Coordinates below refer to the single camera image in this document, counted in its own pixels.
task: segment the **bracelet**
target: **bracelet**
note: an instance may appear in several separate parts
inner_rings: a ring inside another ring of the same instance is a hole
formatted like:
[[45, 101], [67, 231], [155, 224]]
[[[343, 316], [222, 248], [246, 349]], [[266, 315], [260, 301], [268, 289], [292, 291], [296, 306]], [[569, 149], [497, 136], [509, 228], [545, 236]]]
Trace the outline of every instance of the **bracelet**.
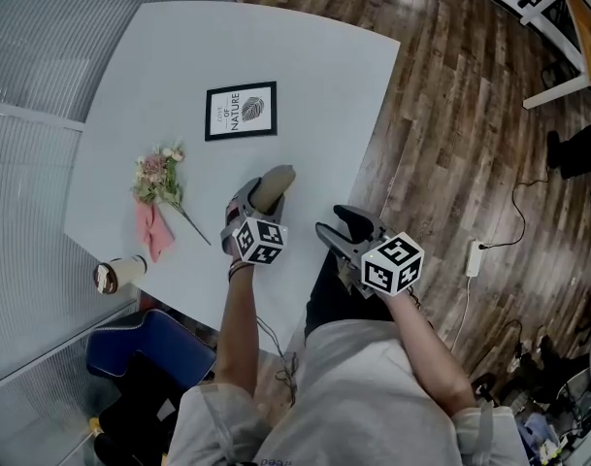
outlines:
[[420, 299], [418, 299], [418, 297], [416, 296], [415, 293], [413, 293], [413, 287], [412, 286], [408, 286], [407, 289], [405, 290], [408, 295], [411, 297], [411, 300], [413, 301], [413, 303], [415, 304], [415, 307], [420, 310], [420, 306], [422, 304], [420, 304]]
[[240, 269], [251, 268], [253, 266], [254, 266], [253, 264], [249, 264], [249, 263], [245, 262], [245, 263], [241, 264], [239, 267], [232, 268], [228, 272], [228, 282], [230, 283], [230, 281], [233, 279], [233, 276], [235, 276], [235, 273], [237, 273], [237, 271], [239, 271]]

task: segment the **framed picture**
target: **framed picture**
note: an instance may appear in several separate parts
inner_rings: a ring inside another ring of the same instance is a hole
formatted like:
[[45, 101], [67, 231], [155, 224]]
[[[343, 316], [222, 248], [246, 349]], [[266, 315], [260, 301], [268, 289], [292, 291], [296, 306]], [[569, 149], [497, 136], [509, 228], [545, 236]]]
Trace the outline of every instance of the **framed picture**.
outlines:
[[276, 82], [207, 91], [205, 141], [277, 134]]

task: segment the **leaf drawing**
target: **leaf drawing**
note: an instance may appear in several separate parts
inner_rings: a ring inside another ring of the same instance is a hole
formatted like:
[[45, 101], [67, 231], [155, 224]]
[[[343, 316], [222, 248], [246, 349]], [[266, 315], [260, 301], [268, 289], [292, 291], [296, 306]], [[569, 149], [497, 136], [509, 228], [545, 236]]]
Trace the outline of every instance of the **leaf drawing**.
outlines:
[[244, 121], [253, 120], [263, 114], [265, 102], [258, 97], [249, 97], [241, 109], [241, 117]]

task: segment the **flower bouquet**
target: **flower bouquet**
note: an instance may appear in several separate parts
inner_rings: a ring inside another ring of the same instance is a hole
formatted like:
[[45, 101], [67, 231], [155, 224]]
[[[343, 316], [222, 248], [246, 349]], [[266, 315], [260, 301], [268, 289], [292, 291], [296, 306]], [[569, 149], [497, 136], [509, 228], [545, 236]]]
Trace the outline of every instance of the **flower bouquet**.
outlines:
[[182, 207], [182, 188], [177, 182], [177, 164], [184, 157], [181, 144], [175, 144], [166, 149], [155, 147], [151, 155], [140, 157], [136, 162], [133, 194], [140, 202], [149, 206], [161, 202], [170, 204], [210, 245], [209, 240], [202, 234]]

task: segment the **paper cup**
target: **paper cup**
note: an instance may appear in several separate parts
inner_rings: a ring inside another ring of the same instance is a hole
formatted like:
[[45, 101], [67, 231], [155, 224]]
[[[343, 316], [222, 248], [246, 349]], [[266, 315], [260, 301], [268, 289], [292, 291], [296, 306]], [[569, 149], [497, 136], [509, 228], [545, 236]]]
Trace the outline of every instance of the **paper cup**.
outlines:
[[124, 285], [133, 282], [147, 271], [147, 262], [134, 255], [126, 259], [101, 262], [94, 268], [93, 279], [100, 293], [116, 293]]

